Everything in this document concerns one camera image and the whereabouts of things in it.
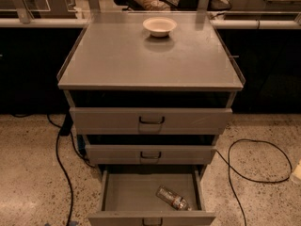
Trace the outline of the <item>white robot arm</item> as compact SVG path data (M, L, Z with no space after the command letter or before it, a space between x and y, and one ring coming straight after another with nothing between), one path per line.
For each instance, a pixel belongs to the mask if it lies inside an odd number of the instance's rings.
M297 166L293 170L290 179L298 185L301 184L301 159L299 160Z

